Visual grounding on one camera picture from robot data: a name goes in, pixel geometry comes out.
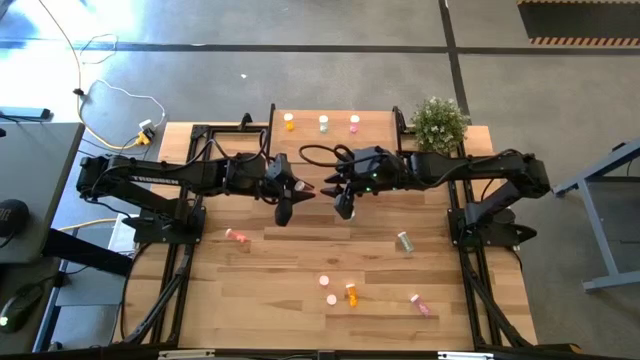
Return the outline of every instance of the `green plant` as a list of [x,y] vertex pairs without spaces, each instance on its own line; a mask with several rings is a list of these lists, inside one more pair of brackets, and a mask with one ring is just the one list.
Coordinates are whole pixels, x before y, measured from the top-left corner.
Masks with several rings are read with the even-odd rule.
[[462,113],[453,100],[436,97],[418,105],[411,119],[420,151],[447,156],[464,140],[469,123],[469,117]]

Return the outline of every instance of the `gray floor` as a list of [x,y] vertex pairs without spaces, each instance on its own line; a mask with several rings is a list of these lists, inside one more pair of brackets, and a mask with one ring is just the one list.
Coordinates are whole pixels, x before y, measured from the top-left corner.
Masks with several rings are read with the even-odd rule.
[[[123,41],[153,43],[445,45],[436,0],[47,3],[75,40],[114,32]],[[448,3],[459,46],[529,46],[515,1]],[[0,38],[60,35],[36,1],[16,0],[0,21]],[[2,87],[4,105],[46,106],[56,121],[74,121],[71,89],[77,75],[69,52],[0,50],[0,62],[0,78],[11,85]],[[473,123],[490,126],[496,149],[536,153],[553,184],[640,135],[638,56],[466,55],[460,62]],[[411,113],[425,97],[455,97],[448,58],[436,54],[119,52],[103,64],[85,66],[83,76],[85,88],[92,78],[103,77],[133,93],[155,96],[170,121],[239,120],[247,111],[266,120],[271,102],[297,109],[399,105]],[[99,84],[91,98],[85,118],[113,142],[127,140],[140,121],[159,117],[152,103]],[[86,143],[82,150],[100,153]],[[157,145],[150,153],[155,154]],[[640,163],[631,172],[640,174]],[[112,216],[77,199],[76,176],[70,177],[54,226]],[[588,353],[637,357],[640,285],[592,295],[582,291],[581,281],[604,275],[605,268],[580,198],[548,195],[523,200],[514,209],[519,222],[539,232],[522,247],[539,341],[575,342]],[[639,269],[638,246],[623,246],[617,253],[624,267]],[[105,316],[109,311],[87,307],[82,317],[106,329],[113,326]],[[68,344],[105,341],[98,336],[105,331],[80,330],[71,317],[63,323]]]

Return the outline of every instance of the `wooden table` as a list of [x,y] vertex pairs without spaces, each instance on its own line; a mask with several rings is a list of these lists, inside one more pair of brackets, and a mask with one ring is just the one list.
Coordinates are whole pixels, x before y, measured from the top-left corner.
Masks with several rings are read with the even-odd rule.
[[[294,114],[295,130],[287,132],[283,115]],[[358,111],[360,131],[349,133],[351,111],[276,111],[271,154],[285,152],[296,176],[324,187],[332,168],[301,161],[304,144],[351,148],[380,145],[396,149],[391,112]],[[329,133],[319,132],[318,116],[329,116]],[[160,160],[184,163],[193,123],[169,123]],[[225,134],[225,150],[256,151],[256,135]],[[403,136],[403,149],[413,140]],[[489,130],[470,126],[468,154],[493,153]],[[318,161],[334,161],[330,153],[309,152]],[[480,194],[485,181],[474,181]],[[154,186],[167,197],[178,189]],[[356,201],[356,217],[342,220],[333,199],[318,193],[294,206],[287,227],[273,220],[274,207],[253,198],[218,196],[205,201],[207,221],[197,246],[180,335],[181,348],[296,348],[358,350],[472,349],[457,251],[450,245],[446,185],[425,192],[397,191]],[[241,244],[227,240],[233,228],[248,236]],[[405,254],[397,234],[406,231],[415,252]],[[153,245],[133,271],[126,302],[127,331],[133,330],[158,296],[167,247]],[[529,341],[536,337],[527,295],[513,254],[487,249],[494,297],[509,320]],[[328,275],[327,289],[318,285]],[[355,283],[356,308],[345,300],[345,284]],[[329,294],[338,297],[326,304]],[[409,302],[420,294],[431,308],[424,318]],[[481,309],[485,339],[487,318]],[[173,313],[173,303],[168,314]],[[167,316],[167,333],[171,316]]]

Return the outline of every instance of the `metal stand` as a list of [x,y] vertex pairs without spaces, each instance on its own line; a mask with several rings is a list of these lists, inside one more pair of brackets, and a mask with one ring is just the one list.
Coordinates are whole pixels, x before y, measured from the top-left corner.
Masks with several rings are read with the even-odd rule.
[[59,257],[122,276],[127,275],[132,262],[128,256],[54,229],[49,230],[49,237],[42,249],[42,255]]
[[620,177],[605,177],[604,175],[614,169],[617,169],[621,165],[632,161],[638,156],[640,156],[640,138],[615,148],[597,164],[582,171],[565,183],[553,188],[553,193],[556,197],[563,197],[568,191],[574,189],[580,190],[580,194],[582,195],[582,200],[584,201],[584,206],[589,217],[589,222],[591,222],[591,227],[593,228],[593,233],[598,242],[598,247],[602,253],[602,258],[605,266],[607,267],[607,272],[609,272],[608,276],[602,276],[592,279],[591,281],[583,282],[582,286],[586,292],[614,286],[640,283],[640,271],[626,273],[620,273],[618,271],[618,267],[616,266],[616,262],[609,247],[607,235],[602,225],[603,218],[596,209],[590,190],[590,185],[595,182],[620,182],[622,180]]

